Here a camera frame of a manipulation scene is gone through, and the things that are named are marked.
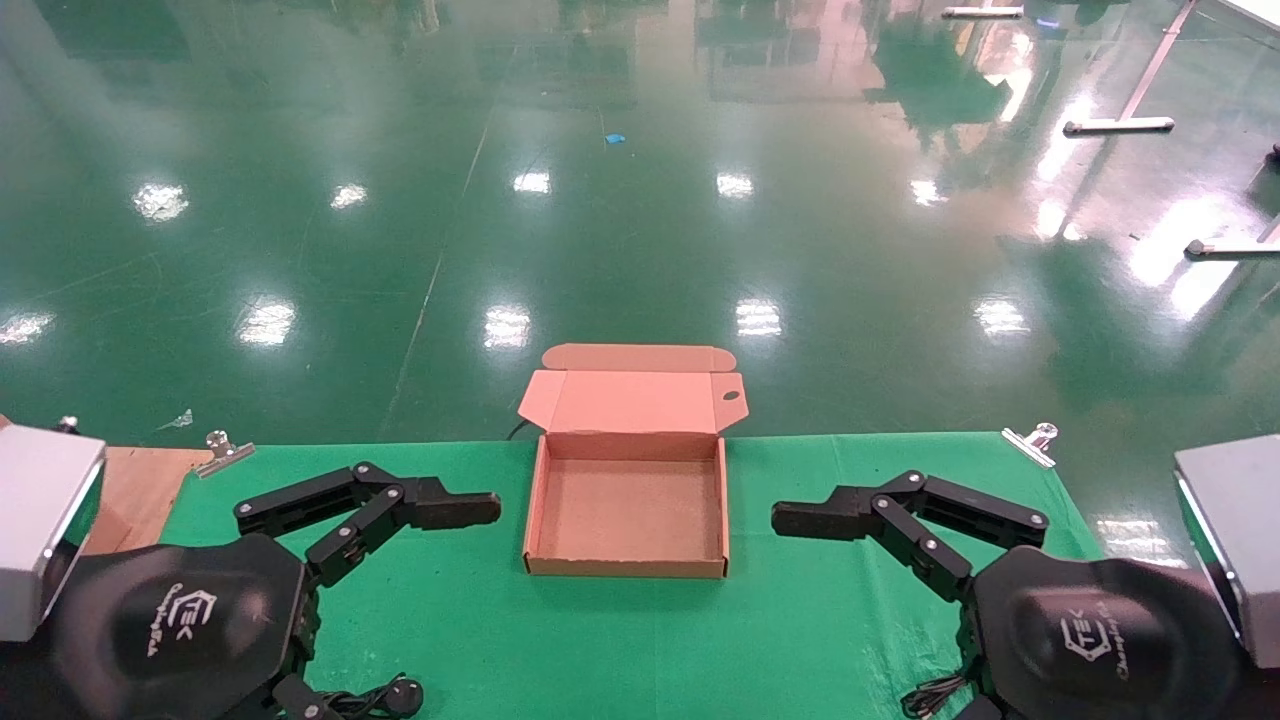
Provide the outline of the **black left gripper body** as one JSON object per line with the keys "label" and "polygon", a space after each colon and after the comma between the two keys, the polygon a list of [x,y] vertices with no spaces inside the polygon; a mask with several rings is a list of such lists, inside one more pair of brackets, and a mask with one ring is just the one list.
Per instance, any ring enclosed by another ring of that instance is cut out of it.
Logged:
{"label": "black left gripper body", "polygon": [[50,715],[317,719],[311,600],[265,536],[88,557],[50,618]]}

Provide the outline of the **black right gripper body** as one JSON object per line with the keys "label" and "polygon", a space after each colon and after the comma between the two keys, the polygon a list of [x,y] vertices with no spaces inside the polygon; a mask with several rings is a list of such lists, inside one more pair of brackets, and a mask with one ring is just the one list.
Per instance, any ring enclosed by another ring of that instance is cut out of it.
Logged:
{"label": "black right gripper body", "polygon": [[1208,582],[1018,547],[972,582],[963,648],[1006,719],[1221,719],[1248,657]]}

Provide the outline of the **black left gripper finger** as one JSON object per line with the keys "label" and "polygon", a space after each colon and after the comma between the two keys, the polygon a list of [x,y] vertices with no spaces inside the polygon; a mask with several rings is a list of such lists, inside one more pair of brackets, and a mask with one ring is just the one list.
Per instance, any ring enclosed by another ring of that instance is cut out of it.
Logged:
{"label": "black left gripper finger", "polygon": [[236,524],[242,536],[279,537],[333,519],[343,523],[390,486],[404,489],[401,530],[462,529],[500,518],[495,493],[453,493],[436,477],[396,477],[365,461],[242,500],[234,507]]}
{"label": "black left gripper finger", "polygon": [[403,500],[404,489],[390,486],[307,548],[305,559],[311,583],[325,588],[337,585],[394,537],[404,525]]}

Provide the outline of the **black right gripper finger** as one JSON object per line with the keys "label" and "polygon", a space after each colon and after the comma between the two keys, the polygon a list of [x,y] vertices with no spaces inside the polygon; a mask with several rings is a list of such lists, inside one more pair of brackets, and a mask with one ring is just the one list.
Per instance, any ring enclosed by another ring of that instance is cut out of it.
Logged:
{"label": "black right gripper finger", "polygon": [[1000,548],[1044,543],[1050,516],[1041,510],[909,470],[877,487],[837,486],[819,503],[780,501],[771,511],[776,534],[864,541],[886,550],[922,547],[933,525]]}
{"label": "black right gripper finger", "polygon": [[945,602],[961,602],[972,584],[972,564],[928,529],[924,520],[948,520],[928,495],[893,497],[876,495],[872,516],[879,523],[876,542],[911,570]]}

